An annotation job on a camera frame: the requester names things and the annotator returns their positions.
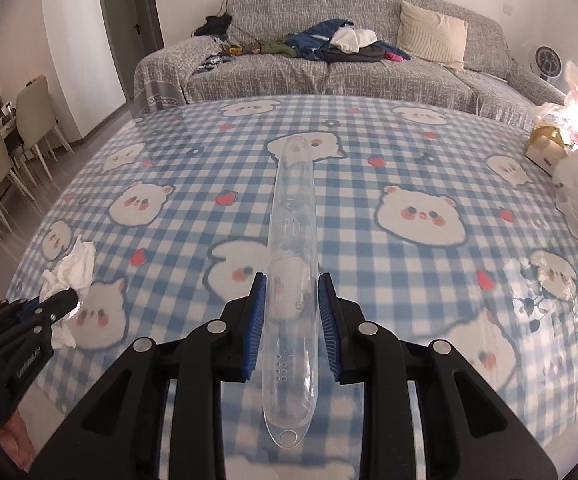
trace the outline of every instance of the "striped pillow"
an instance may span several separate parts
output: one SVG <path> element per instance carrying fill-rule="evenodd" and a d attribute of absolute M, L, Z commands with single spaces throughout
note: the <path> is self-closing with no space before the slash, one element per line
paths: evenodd
<path fill-rule="evenodd" d="M 469 23 L 401 3 L 398 47 L 412 56 L 464 70 Z"/>

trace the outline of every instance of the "sofa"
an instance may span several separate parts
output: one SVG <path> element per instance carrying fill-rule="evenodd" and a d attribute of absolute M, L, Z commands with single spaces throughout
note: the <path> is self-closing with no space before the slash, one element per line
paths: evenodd
<path fill-rule="evenodd" d="M 395 45 L 403 0 L 230 0 L 229 41 L 284 38 L 331 18 L 373 29 Z M 135 73 L 136 106 L 148 112 L 205 100 L 285 94 L 369 96 L 454 108 L 525 130 L 532 107 L 565 95 L 511 58 L 499 23 L 442 0 L 405 0 L 469 23 L 465 70 L 412 58 L 405 62 L 333 63 L 283 56 L 240 56 L 195 74 L 220 50 L 209 36 L 151 54 Z"/>

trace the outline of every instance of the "crumpled white tissue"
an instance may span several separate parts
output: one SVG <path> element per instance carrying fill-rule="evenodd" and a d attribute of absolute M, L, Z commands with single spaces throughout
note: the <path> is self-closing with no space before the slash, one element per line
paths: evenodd
<path fill-rule="evenodd" d="M 47 269 L 42 273 L 44 281 L 40 290 L 40 302 L 54 296 L 61 290 L 72 288 L 77 292 L 81 303 L 86 298 L 93 282 L 95 259 L 96 247 L 93 242 L 83 242 L 82 235 L 78 235 L 71 252 L 64 256 L 53 270 Z M 54 349 L 64 346 L 76 347 L 76 341 L 64 322 L 75 316 L 79 308 L 80 304 L 51 327 L 51 346 Z"/>

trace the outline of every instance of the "transparent plastic case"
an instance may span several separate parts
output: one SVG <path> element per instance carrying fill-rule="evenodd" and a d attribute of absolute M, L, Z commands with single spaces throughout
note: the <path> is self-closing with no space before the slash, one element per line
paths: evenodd
<path fill-rule="evenodd" d="M 318 399 L 317 243 L 310 148 L 292 137 L 275 179 L 262 330 L 264 420 L 283 448 L 304 438 Z"/>

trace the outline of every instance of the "white cloth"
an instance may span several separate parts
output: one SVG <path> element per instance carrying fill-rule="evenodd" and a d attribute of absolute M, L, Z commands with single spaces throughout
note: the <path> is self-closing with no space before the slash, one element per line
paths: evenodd
<path fill-rule="evenodd" d="M 40 290 L 40 302 L 68 288 L 75 290 L 80 302 L 82 302 L 93 282 L 95 259 L 96 247 L 93 242 L 83 242 L 82 235 L 78 235 L 71 252 L 59 261 L 53 270 L 47 269 L 42 273 L 43 283 Z M 51 327 L 51 346 L 54 349 L 62 348 L 63 346 L 75 348 L 76 341 L 63 322 L 75 316 L 77 310 L 77 308 L 72 310 L 67 314 L 67 317 L 54 323 Z"/>
<path fill-rule="evenodd" d="M 340 27 L 331 38 L 331 45 L 338 47 L 345 54 L 360 52 L 364 46 L 378 41 L 375 32 L 368 28 Z"/>

